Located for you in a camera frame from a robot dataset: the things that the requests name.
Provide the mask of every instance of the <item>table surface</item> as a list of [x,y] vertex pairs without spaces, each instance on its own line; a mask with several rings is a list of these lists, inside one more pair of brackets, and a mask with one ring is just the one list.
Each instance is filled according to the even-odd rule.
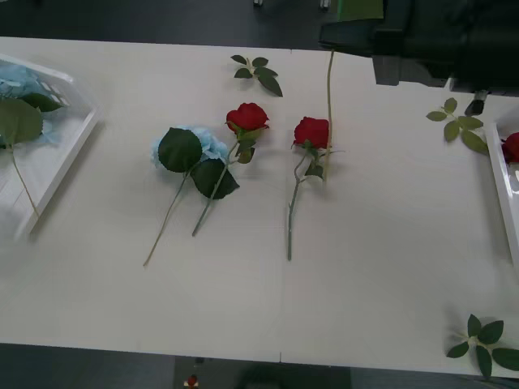
[[[293,128],[326,118],[325,52],[0,38],[3,53],[78,75],[105,120],[86,142],[28,244],[0,251],[0,342],[478,374],[445,352],[469,315],[505,322],[519,346],[514,271],[490,160],[425,115],[455,96],[375,85],[371,62],[338,54],[326,188],[305,182],[285,260]],[[285,97],[233,79],[263,56]],[[271,129],[234,170],[196,238],[204,199],[190,184],[142,267],[178,174],[149,146],[178,124],[210,126],[261,105]],[[483,120],[517,105],[490,96]],[[495,366],[494,375],[519,377]]]

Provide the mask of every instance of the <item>rose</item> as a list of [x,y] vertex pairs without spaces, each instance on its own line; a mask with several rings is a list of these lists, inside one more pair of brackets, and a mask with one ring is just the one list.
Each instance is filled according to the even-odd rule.
[[236,132],[236,125],[245,131],[254,131],[268,127],[265,122],[268,120],[267,114],[257,104],[243,103],[238,109],[227,113],[227,126]]
[[326,148],[328,146],[328,131],[328,120],[304,117],[295,127],[294,144],[303,145],[308,140],[313,148]]
[[503,154],[507,164],[519,163],[519,132],[511,134],[503,143]]

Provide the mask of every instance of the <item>green leaf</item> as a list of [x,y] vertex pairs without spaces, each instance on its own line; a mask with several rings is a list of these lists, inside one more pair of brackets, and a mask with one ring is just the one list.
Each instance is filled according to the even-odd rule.
[[467,351],[469,351],[469,342],[463,342],[462,344],[459,344],[458,346],[454,346],[453,348],[451,348],[450,351],[447,353],[447,357],[460,358],[467,354]]
[[457,119],[465,130],[476,130],[483,127],[483,122],[471,116],[460,116]]
[[252,61],[252,66],[253,67],[267,66],[267,64],[268,64],[268,59],[267,58],[263,58],[263,57],[255,58],[254,61]]
[[450,98],[448,99],[447,101],[445,101],[445,106],[444,106],[445,110],[449,113],[454,113],[454,111],[456,110],[457,108],[457,101],[456,99],[454,98]]
[[191,131],[170,128],[159,144],[159,161],[166,169],[184,173],[202,157],[202,144]]
[[492,351],[495,363],[508,370],[519,371],[519,350],[495,348]]
[[321,165],[312,163],[312,164],[310,164],[310,166],[308,166],[308,170],[305,173],[305,176],[317,176],[322,180],[323,172],[324,172],[324,169]]
[[444,138],[447,142],[452,142],[460,134],[460,123],[452,121],[447,123],[444,128]]
[[242,67],[241,69],[238,69],[238,71],[234,75],[234,78],[235,79],[251,79],[252,74],[246,67]]
[[255,144],[256,144],[255,140],[251,140],[251,139],[240,140],[238,150],[236,151],[236,156],[239,156],[242,152],[248,150]]
[[56,101],[41,95],[40,93],[29,93],[26,96],[20,97],[21,100],[31,105],[33,108],[39,108],[41,112],[52,112],[62,106]]
[[242,152],[242,153],[240,154],[240,157],[238,158],[238,162],[239,162],[240,164],[244,164],[244,165],[246,165],[246,164],[248,164],[249,162],[251,162],[252,157],[254,156],[254,152],[255,152],[255,150],[256,150],[255,148],[251,147],[251,148],[249,148],[248,150]]
[[243,131],[239,137],[238,140],[257,140],[262,134],[265,128],[259,128],[258,130],[254,131]]
[[447,114],[440,111],[432,111],[427,115],[427,119],[432,120],[433,122],[442,122],[446,118]]
[[7,145],[30,142],[40,136],[42,128],[41,114],[25,101],[0,101],[0,135]]
[[255,75],[265,75],[267,77],[276,77],[277,73],[275,71],[271,71],[267,67],[256,67],[254,70]]
[[235,60],[236,62],[241,63],[243,65],[247,64],[247,60],[244,57],[242,57],[241,55],[233,55],[231,58],[233,60]]
[[474,132],[469,130],[461,131],[461,140],[463,143],[473,152],[479,152],[484,155],[488,155],[488,146],[483,141],[483,139],[479,138]]
[[261,75],[258,77],[258,81],[260,81],[264,87],[266,87],[270,92],[274,93],[276,96],[283,97],[281,87],[279,86],[279,83],[277,83],[275,78],[268,77],[267,75]]
[[476,357],[478,357],[478,365],[483,377],[490,378],[492,375],[492,358],[490,353],[483,346],[476,347]]
[[473,314],[469,317],[467,329],[469,336],[478,336],[481,332],[481,322]]
[[[209,199],[224,168],[225,164],[221,160],[205,160],[196,165],[191,170],[191,178],[193,178],[193,181],[195,182],[196,189]],[[232,174],[227,170],[221,180],[217,192],[214,195],[214,199],[223,199],[226,195],[230,195],[239,187],[240,185],[238,185]]]
[[503,327],[503,320],[498,320],[496,322],[487,324],[485,327],[481,329],[481,332],[479,332],[479,341],[483,344],[496,343],[503,335]]
[[338,9],[339,21],[383,19],[384,0],[342,0]]

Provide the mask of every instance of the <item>dark floor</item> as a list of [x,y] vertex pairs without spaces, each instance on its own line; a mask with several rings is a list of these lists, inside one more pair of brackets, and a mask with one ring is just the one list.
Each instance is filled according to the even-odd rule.
[[[479,377],[0,344],[2,389],[485,389]],[[491,379],[493,389],[519,389]]]
[[319,0],[7,0],[0,36],[318,49]]

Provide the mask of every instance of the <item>rose stem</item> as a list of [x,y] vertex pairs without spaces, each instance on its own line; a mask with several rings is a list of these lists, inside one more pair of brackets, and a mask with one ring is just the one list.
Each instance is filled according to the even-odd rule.
[[294,169],[295,188],[294,188],[294,194],[292,195],[292,202],[290,203],[290,206],[289,206],[289,238],[288,238],[289,248],[288,248],[288,254],[287,254],[289,261],[292,260],[292,215],[294,214],[295,199],[298,196],[299,184],[301,184],[301,182],[305,181],[304,179],[302,180],[301,178],[299,178],[298,169],[299,169],[299,166],[301,166],[302,163],[304,162],[304,160],[307,158],[307,155],[308,155],[308,151],[305,152],[305,155],[302,156],[302,159],[299,161],[298,165]]
[[34,205],[34,202],[32,201],[31,194],[29,193],[29,190],[27,189],[27,186],[25,185],[25,181],[22,178],[22,175],[19,173],[18,165],[16,164],[16,159],[15,159],[15,149],[12,146],[10,148],[10,151],[11,151],[11,156],[13,157],[13,165],[15,166],[15,169],[16,169],[16,172],[18,174],[19,180],[22,182],[22,185],[25,188],[25,193],[27,193],[27,196],[29,197],[29,201],[31,202],[32,209],[34,210],[34,213],[36,213],[36,217],[38,219],[40,219],[40,213],[38,212],[38,210],[36,209],[36,206]]
[[202,212],[202,216],[198,219],[198,223],[196,223],[196,227],[193,230],[193,234],[191,235],[192,237],[194,237],[196,235],[196,233],[198,233],[198,230],[200,229],[202,220],[204,219],[205,214],[207,213],[209,206],[211,205],[212,200],[214,199],[214,196],[217,193],[217,190],[220,187],[222,180],[224,179],[225,173],[229,169],[230,156],[237,146],[238,146],[238,141],[236,141],[236,143],[233,145],[233,147],[229,150],[229,153],[227,154],[227,158],[225,158],[225,167],[220,174],[220,178],[218,178],[217,184],[214,186],[214,189],[212,190],[211,197],[208,199],[207,203],[205,204],[205,208],[204,208],[204,211]]
[[323,181],[326,182],[326,178],[328,177],[328,166],[330,165],[330,149],[332,148],[332,93],[330,92],[330,79],[332,78],[332,64],[333,64],[333,55],[335,51],[332,50],[330,54],[330,63],[328,64],[328,142],[326,143],[326,157],[324,158],[324,175]]
[[150,251],[149,253],[149,256],[148,256],[148,259],[146,259],[146,262],[144,263],[144,267],[146,267],[149,263],[149,260],[152,258],[153,256],[153,253],[155,252],[155,249],[157,248],[157,244],[159,242],[159,240],[161,239],[161,236],[162,236],[162,233],[164,232],[165,230],[165,226],[167,225],[168,223],[168,218],[169,218],[169,214],[171,213],[171,210],[173,209],[173,204],[175,204],[175,201],[177,201],[177,197],[178,195],[180,195],[180,191],[182,190],[182,188],[184,187],[184,183],[186,182],[187,178],[189,177],[189,172],[185,172],[184,173],[184,178],[182,179],[182,182],[180,184],[180,187],[178,188],[177,190],[177,194],[175,195],[175,197],[173,198],[173,202],[171,203],[171,205],[169,206],[169,209],[168,209],[168,212],[165,214],[165,218],[164,218],[164,223],[162,223],[162,227],[161,227],[161,231],[159,232],[158,236],[157,236],[157,239],[155,240],[155,244],[153,245],[153,248],[152,250]]

